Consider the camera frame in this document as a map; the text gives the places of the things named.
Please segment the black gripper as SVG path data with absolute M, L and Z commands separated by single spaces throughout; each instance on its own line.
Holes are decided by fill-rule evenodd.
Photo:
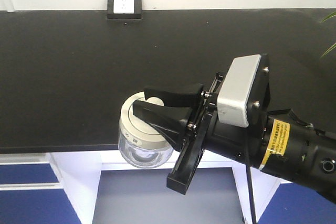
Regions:
M 145 99 L 152 97 L 163 101 L 164 106 L 145 101 L 133 102 L 133 115 L 152 126 L 180 152 L 176 164 L 167 176 L 166 185 L 178 193 L 186 194 L 205 150 L 230 158 L 246 166 L 248 191 L 252 191 L 251 167 L 261 164 L 269 140 L 267 108 L 270 102 L 268 83 L 267 106 L 256 124 L 246 128 L 221 123 L 218 120 L 217 102 L 225 75 L 218 72 L 197 114 L 196 128 L 186 135 L 193 109 L 201 100 L 204 85 L 145 86 Z

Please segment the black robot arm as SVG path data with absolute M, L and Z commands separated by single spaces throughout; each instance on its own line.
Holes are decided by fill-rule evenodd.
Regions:
M 224 114 L 233 76 L 217 73 L 208 91 L 199 83 L 182 88 L 146 87 L 135 116 L 152 126 L 180 156 L 167 187 L 185 194 L 205 150 L 244 164 L 247 170 L 294 182 L 335 202 L 335 136 L 300 120 L 292 110 L 267 111 L 268 76 L 257 72 L 244 95 L 242 125 Z

